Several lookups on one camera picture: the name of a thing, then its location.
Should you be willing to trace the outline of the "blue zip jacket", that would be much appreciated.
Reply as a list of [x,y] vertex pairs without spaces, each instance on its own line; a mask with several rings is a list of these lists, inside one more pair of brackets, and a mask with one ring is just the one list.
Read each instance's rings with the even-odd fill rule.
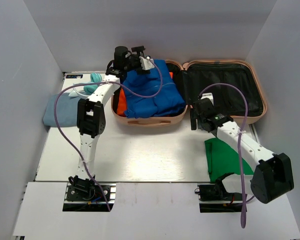
[[157,68],[149,74],[129,71],[123,82],[127,109],[124,115],[130,119],[166,117],[179,114],[186,103],[171,78],[163,59],[156,59]]

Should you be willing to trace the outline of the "orange jacket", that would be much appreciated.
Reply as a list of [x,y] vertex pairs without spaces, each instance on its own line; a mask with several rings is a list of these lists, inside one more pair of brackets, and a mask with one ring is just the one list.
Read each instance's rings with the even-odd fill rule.
[[173,81],[172,71],[161,71],[163,77],[162,89],[161,79],[157,70],[153,69],[150,74],[137,74],[130,71],[123,85],[136,94],[152,96],[143,98],[131,94],[127,89],[122,88],[119,92],[116,114],[127,118],[150,118],[166,117],[179,111],[179,105],[183,104],[182,98],[176,89]]

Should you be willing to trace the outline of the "pink suitcase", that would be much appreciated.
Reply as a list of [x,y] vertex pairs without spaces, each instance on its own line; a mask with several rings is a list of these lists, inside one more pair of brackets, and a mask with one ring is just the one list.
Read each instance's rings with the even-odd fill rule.
[[247,124],[257,122],[267,112],[267,102],[253,67],[236,59],[193,60],[180,64],[166,60],[167,68],[173,73],[173,81],[185,101],[186,106],[176,114],[150,117],[127,118],[117,114],[120,92],[111,98],[111,110],[116,120],[124,125],[138,127],[165,127],[179,123],[185,116],[199,93],[215,83],[226,83],[238,88],[248,105]]

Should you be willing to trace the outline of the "green t-shirt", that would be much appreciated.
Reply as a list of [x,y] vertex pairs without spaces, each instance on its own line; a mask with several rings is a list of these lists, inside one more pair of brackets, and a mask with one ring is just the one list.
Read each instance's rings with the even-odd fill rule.
[[240,175],[239,155],[225,142],[211,138],[204,142],[207,171],[211,183],[225,174]]

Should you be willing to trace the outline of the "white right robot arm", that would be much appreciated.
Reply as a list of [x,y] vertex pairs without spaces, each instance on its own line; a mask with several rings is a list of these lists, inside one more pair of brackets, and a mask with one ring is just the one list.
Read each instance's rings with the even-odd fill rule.
[[253,195],[267,204],[294,189],[291,159],[285,154],[276,154],[261,146],[243,132],[232,117],[222,114],[209,98],[193,103],[190,110],[192,130],[201,129],[213,134],[246,162],[252,175],[241,177],[227,171],[210,184],[206,196],[209,199],[226,200],[233,194]]

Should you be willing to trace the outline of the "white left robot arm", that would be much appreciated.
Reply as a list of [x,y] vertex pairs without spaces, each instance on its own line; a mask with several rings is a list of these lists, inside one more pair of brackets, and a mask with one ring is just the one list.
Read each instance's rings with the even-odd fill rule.
[[86,200],[93,198],[96,193],[93,170],[97,142],[106,127],[104,106],[120,88],[129,71],[149,74],[155,67],[145,56],[145,49],[143,45],[131,50],[117,46],[114,59],[107,65],[105,76],[97,89],[78,102],[76,124],[80,134],[79,163],[76,175],[70,177],[69,182]]

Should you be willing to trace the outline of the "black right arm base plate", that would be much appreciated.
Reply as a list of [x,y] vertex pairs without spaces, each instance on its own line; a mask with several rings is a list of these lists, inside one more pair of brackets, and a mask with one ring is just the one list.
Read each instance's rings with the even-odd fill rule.
[[199,184],[194,193],[198,196],[200,213],[239,213],[242,195],[228,193],[217,184]]

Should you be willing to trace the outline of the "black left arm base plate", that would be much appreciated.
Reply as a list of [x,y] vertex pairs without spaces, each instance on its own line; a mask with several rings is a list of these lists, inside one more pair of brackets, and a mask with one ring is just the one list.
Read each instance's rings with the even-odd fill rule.
[[66,187],[63,212],[109,212],[116,198],[116,185],[106,184],[92,188],[90,193],[82,192],[68,184]]

